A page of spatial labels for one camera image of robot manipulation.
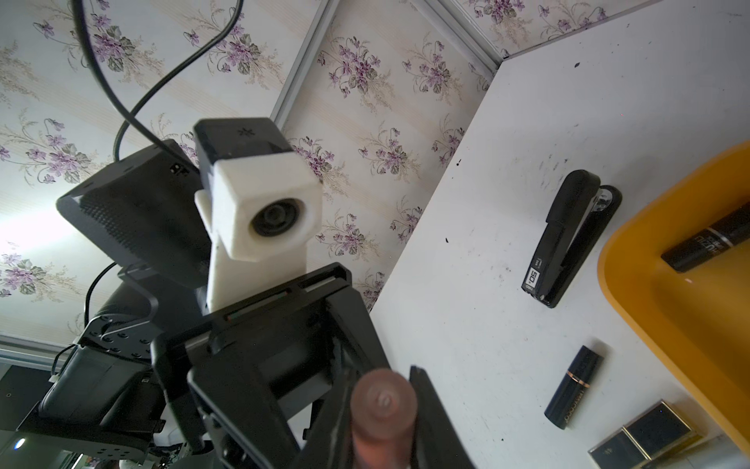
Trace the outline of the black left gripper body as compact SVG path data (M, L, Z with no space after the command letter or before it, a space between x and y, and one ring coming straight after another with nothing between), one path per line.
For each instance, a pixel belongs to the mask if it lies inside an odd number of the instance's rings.
M218 468L287 468L289 419L351 369L389 367L351 272L332 263L152 342L152 367L187 443Z

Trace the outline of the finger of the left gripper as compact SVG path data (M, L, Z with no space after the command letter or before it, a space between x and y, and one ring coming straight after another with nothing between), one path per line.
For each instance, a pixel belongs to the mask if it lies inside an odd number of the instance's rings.
M416 393L418 404L411 468L474 468L427 371L412 365L409 383Z
M342 374L323 400L309 439L298 455L299 468L349 469L354 465L351 397L356 374Z

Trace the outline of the pink lipstick tube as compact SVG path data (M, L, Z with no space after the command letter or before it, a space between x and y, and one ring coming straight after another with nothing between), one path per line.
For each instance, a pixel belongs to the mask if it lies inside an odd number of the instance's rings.
M403 376L390 369L363 375L350 410L355 467L410 467L418 402Z

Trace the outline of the slim black lipstick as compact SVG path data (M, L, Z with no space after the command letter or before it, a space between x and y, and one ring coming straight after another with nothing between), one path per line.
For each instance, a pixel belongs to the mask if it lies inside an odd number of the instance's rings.
M568 427L602 361L603 357L590 348L579 349L544 412L557 428Z

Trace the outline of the black gold square lipstick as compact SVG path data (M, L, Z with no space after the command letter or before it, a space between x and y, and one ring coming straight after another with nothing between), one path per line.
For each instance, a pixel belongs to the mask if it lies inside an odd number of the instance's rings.
M668 402L657 404L588 451L597 468L652 468L701 439Z

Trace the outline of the yellow storage tray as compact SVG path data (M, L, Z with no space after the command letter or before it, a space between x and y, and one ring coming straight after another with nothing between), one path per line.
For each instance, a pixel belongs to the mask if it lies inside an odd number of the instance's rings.
M602 250L607 301L743 452L749 451L749 244L684 274L663 252L749 201L749 145L715 156Z

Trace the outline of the black lipstick tube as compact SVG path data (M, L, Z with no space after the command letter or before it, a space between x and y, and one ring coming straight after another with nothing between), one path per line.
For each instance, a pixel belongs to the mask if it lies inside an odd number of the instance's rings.
M746 240L749 240L749 203L669 248L661 254L661 259L683 274Z

